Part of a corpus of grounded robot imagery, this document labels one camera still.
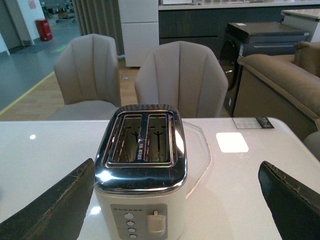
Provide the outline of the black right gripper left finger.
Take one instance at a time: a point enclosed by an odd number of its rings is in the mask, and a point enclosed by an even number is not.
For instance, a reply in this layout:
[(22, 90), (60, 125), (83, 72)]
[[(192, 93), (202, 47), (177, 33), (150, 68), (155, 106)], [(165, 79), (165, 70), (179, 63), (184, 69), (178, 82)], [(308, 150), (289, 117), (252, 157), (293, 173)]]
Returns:
[(94, 189), (89, 158), (42, 195), (0, 224), (2, 240), (76, 240)]

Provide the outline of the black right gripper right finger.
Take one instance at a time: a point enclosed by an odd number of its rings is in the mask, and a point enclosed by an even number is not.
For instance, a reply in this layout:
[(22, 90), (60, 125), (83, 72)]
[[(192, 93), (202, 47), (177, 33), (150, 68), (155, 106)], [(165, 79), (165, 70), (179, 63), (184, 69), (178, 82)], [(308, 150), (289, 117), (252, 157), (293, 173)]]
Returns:
[(258, 180), (283, 240), (320, 238), (320, 194), (273, 164), (263, 161)]

